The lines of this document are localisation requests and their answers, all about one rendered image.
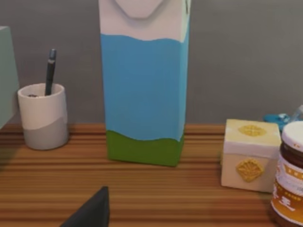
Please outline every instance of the gray background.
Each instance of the gray background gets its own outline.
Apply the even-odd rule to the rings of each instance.
[[[193,0],[187,122],[292,114],[303,96],[302,24],[302,0]],[[56,48],[70,123],[104,121],[98,0],[1,0],[0,25],[11,27],[21,86],[44,82]]]

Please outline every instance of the gray cup bottom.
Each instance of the gray cup bottom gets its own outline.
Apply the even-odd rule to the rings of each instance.
[[[69,139],[68,126],[63,118],[36,130],[23,130],[25,143],[36,150],[50,150],[67,143]]]

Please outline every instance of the jar label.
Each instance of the jar label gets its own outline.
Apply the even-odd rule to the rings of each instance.
[[[303,170],[279,157],[271,205],[289,222],[303,225]]]

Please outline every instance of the striped wooden surface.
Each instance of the striped wooden surface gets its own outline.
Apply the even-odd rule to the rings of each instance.
[[[274,227],[270,195],[220,186],[224,126],[188,125],[176,168],[109,161],[103,125],[71,126],[63,148],[26,148],[0,131],[0,226],[57,227],[101,186],[110,227]]]

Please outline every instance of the pen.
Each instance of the pen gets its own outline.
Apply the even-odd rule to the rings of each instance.
[[[57,55],[57,51],[55,49],[50,50],[48,61],[47,61],[45,96],[49,96],[52,94],[53,75],[56,66],[56,55]]]

